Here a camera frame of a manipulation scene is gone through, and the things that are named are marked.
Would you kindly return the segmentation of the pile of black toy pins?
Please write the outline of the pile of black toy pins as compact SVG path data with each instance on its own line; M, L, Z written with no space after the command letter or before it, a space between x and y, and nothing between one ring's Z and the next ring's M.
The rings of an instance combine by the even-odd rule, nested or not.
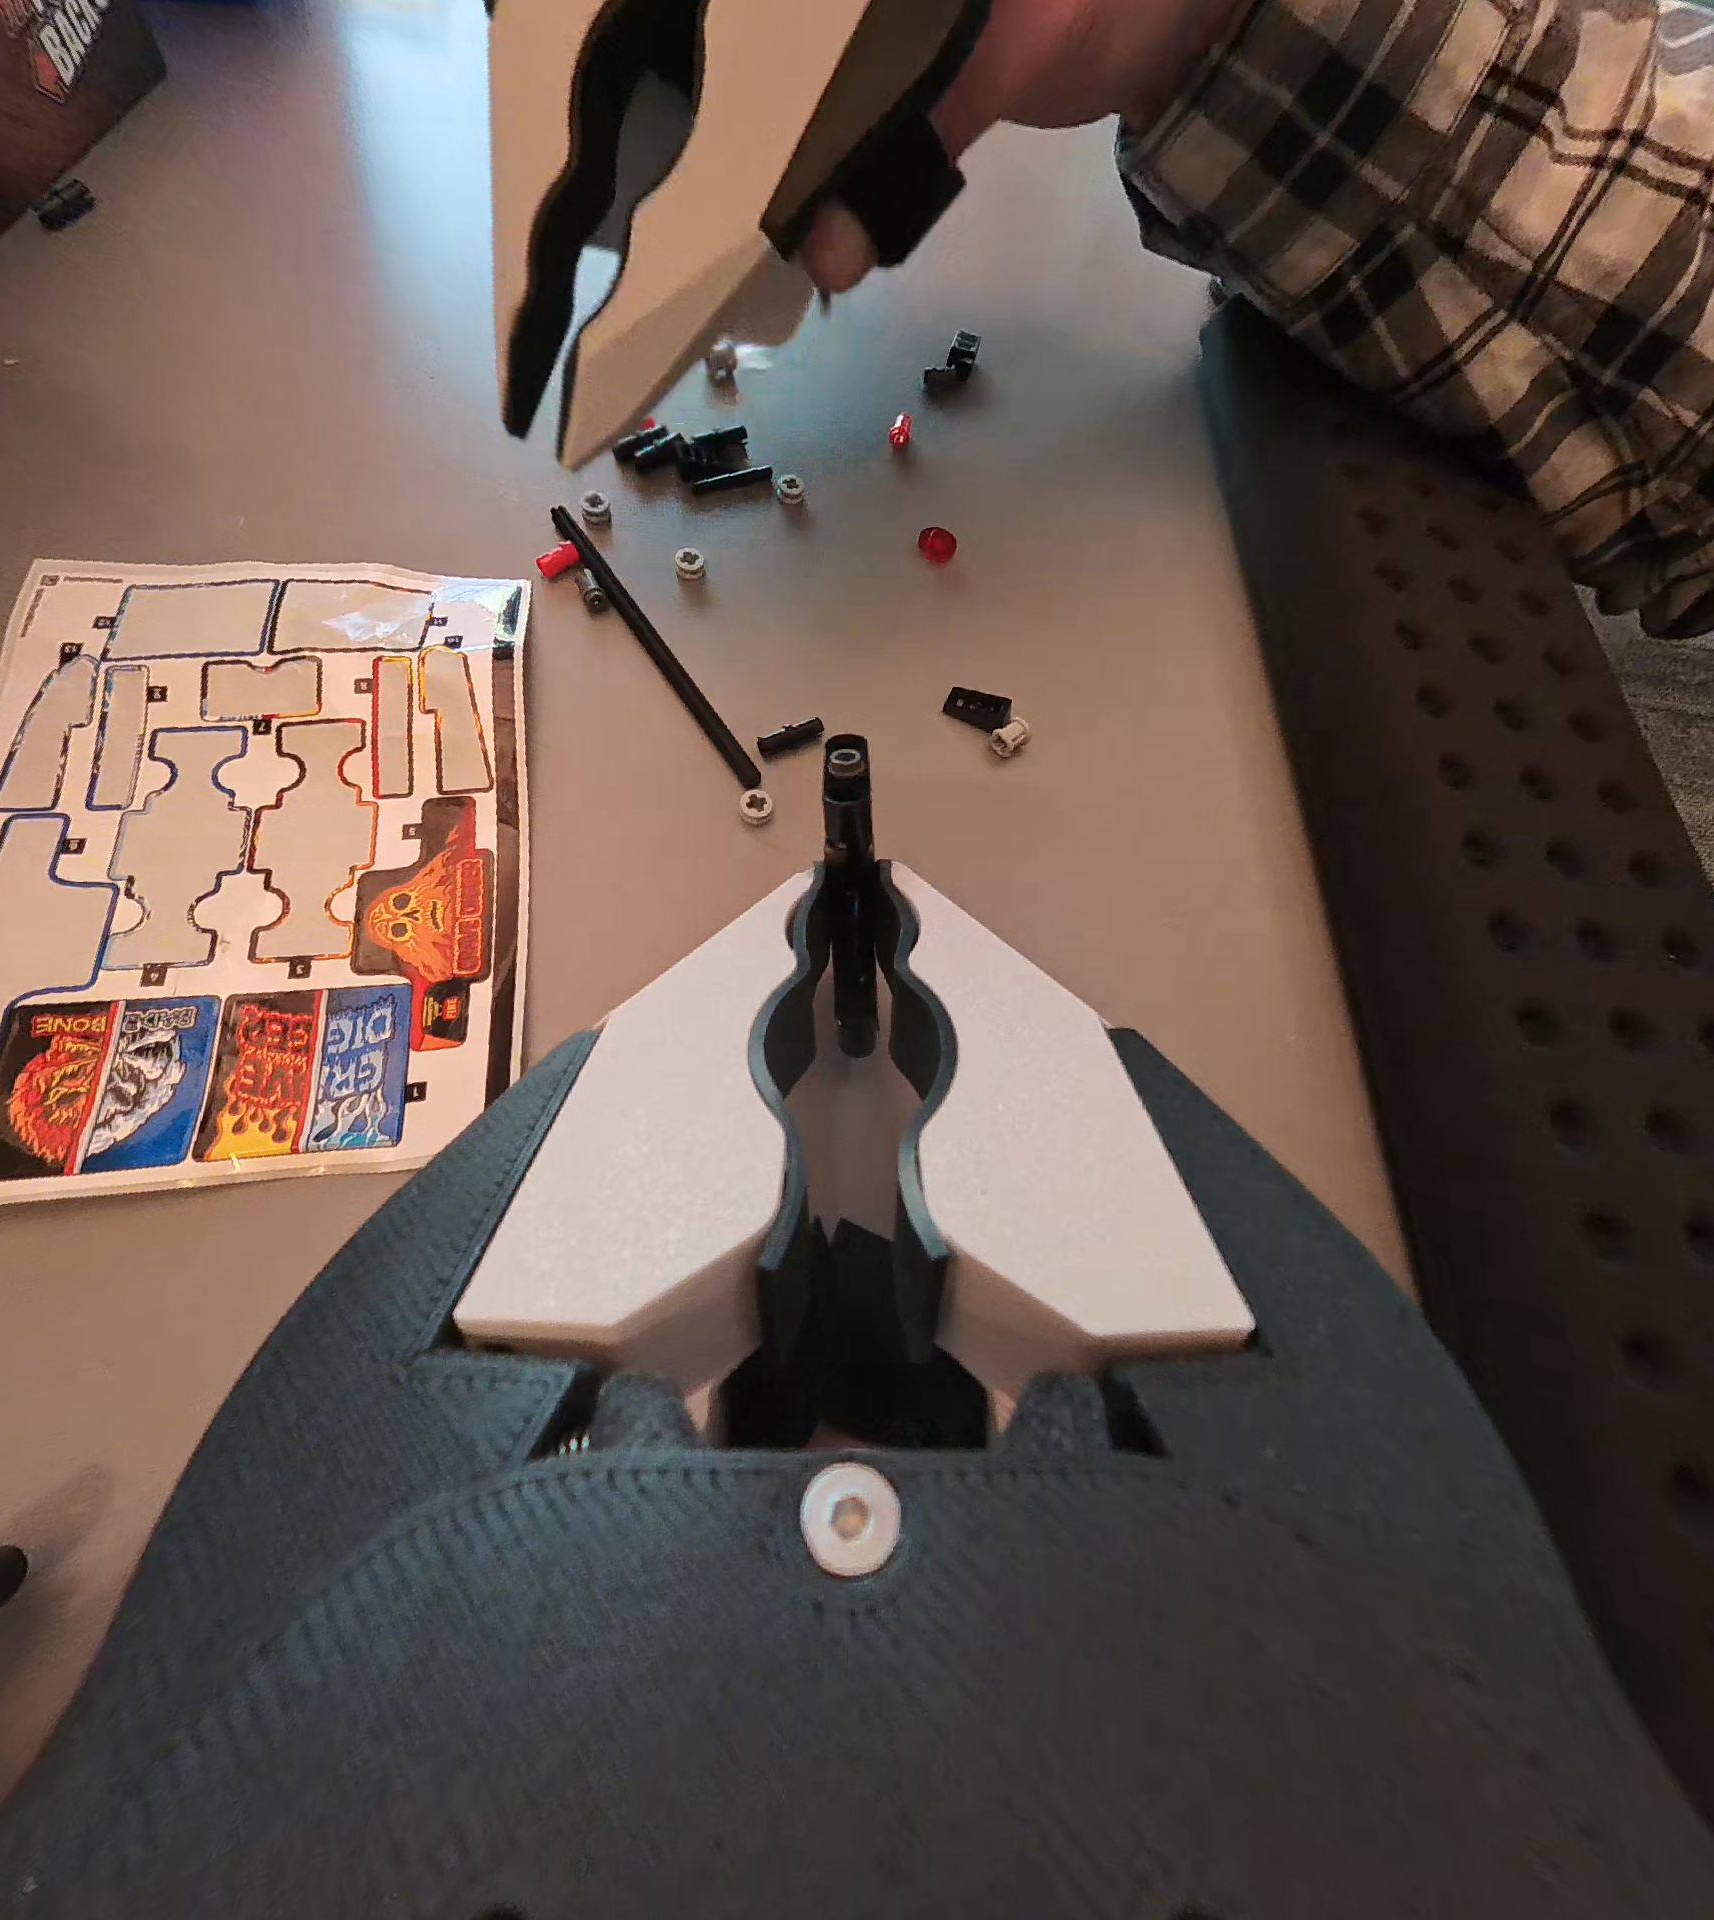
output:
M641 426L612 446L619 468L633 472L669 472L693 498L725 498L730 492L775 486L775 468L748 457L748 430L738 423L686 435L663 421Z

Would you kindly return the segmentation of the person's right hand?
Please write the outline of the person's right hand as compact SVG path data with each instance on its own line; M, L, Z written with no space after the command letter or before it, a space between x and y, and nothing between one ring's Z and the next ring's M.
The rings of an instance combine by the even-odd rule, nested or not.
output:
M1244 15L1241 2L991 2L925 110L953 185L995 127L1068 132L1116 123L1137 136L1197 84Z

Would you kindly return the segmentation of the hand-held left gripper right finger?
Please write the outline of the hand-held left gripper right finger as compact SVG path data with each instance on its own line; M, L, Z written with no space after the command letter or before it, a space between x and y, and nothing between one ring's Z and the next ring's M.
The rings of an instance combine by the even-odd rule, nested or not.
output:
M1118 1052L1078 994L904 864L883 902L910 1282L935 1342L1012 1406L1039 1373L1231 1355L1256 1330Z

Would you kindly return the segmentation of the long black toy axle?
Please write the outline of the long black toy axle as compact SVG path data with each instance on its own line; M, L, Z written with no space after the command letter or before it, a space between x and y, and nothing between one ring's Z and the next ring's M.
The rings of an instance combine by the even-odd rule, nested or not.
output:
M720 757L738 790L749 793L754 787L762 787L758 765L748 754L748 747L736 741L723 715L712 705L712 701L706 698L706 692L695 681L683 661L677 659L677 652L669 648L667 640L661 636L654 622L648 618L648 612L641 609L641 603L619 577L615 564L609 564L606 554L597 548L582 521L565 506L553 506L550 521L560 540L577 547L582 565L587 571L593 581L603 589L603 595L612 610L644 648L658 676L669 685L677 701L691 715L699 733Z

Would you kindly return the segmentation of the black toy axle connector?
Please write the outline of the black toy axle connector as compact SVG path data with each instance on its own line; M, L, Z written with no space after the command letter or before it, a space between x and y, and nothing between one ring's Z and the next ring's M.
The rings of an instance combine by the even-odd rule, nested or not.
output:
M822 761L822 916L839 1052L876 1047L876 848L868 739L837 733Z

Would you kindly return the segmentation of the person's right forearm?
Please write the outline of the person's right forearm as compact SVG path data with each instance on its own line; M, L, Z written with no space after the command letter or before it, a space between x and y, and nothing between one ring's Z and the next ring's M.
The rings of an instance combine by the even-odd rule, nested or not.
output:
M1714 11L1241 4L1116 154L1149 249L1504 466L1602 610L1714 635Z

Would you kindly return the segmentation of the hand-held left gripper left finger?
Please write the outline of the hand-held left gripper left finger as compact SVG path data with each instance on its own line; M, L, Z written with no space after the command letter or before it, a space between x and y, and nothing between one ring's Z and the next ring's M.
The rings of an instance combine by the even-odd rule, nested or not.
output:
M728 1438L728 1379L805 1315L822 888L788 877L594 1027L455 1302L465 1346L658 1377Z

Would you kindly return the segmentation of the toy sticker sheet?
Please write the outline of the toy sticker sheet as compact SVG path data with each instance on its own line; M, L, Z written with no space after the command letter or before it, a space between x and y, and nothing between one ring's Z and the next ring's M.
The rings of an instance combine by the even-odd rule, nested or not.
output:
M0 1206L417 1169L522 1072L532 583L41 559L0 652Z

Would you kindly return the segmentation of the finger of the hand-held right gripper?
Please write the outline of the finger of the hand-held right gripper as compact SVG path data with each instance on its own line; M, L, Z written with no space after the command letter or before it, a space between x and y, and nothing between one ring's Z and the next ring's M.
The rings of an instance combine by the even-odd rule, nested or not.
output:
M502 423L518 439L563 351L577 261L599 219L582 176L582 98L608 19L608 2L488 11L494 363Z
M583 249L619 265L557 359L560 466L609 449L723 332L800 320L800 246L776 252L770 199L863 6L609 4L582 98Z

